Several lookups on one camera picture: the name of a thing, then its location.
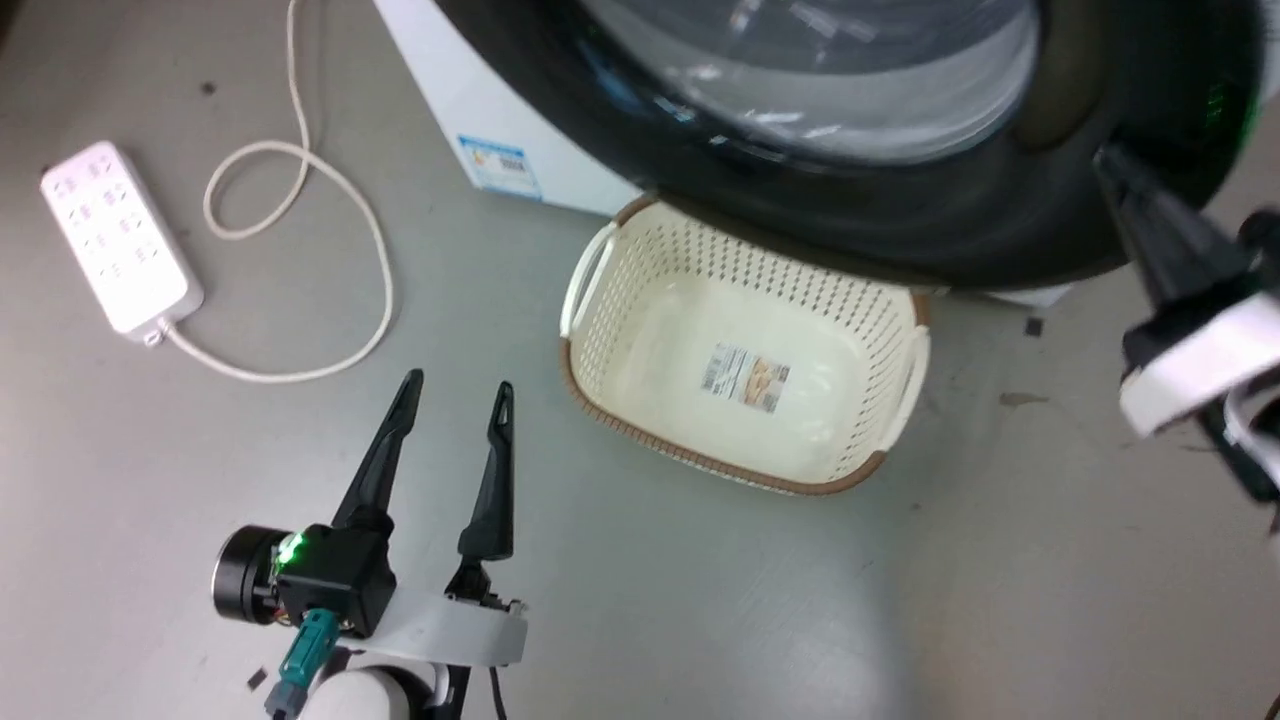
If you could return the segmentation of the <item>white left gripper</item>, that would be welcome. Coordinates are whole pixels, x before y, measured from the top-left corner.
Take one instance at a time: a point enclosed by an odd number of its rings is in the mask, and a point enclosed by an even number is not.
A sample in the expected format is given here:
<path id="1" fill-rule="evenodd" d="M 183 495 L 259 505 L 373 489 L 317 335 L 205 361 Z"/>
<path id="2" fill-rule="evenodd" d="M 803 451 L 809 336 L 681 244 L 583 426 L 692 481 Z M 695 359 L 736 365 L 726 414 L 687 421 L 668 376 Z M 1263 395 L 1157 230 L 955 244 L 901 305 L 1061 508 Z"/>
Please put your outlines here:
<path id="1" fill-rule="evenodd" d="M 332 520 L 334 530 L 389 536 L 390 495 L 404 439 L 413 430 L 425 382 L 421 369 L 402 380 Z M 397 591 L 380 624 L 352 650 L 415 664 L 504 667 L 520 662 L 529 637 L 529 606 L 504 600 L 480 562 L 515 552 L 515 388 L 503 380 L 486 428 L 489 454 L 470 523 L 460 534 L 463 562 L 442 593 Z"/>

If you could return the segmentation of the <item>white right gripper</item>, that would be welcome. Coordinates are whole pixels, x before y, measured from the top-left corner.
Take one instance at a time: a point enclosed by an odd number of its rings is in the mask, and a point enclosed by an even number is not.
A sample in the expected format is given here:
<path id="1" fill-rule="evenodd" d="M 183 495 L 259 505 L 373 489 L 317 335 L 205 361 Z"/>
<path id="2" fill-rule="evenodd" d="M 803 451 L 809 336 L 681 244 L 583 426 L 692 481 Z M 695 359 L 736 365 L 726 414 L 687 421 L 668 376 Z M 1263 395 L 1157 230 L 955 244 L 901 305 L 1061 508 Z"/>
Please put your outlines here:
<path id="1" fill-rule="evenodd" d="M 1157 313 L 1245 299 L 1258 291 L 1258 281 L 1279 287 L 1276 208 L 1249 214 L 1236 242 L 1123 143 L 1103 143 L 1093 165 L 1126 258 Z M 1120 386 L 1120 409 L 1130 428 L 1148 437 L 1277 365 L 1279 302 L 1257 293 L 1137 363 Z"/>

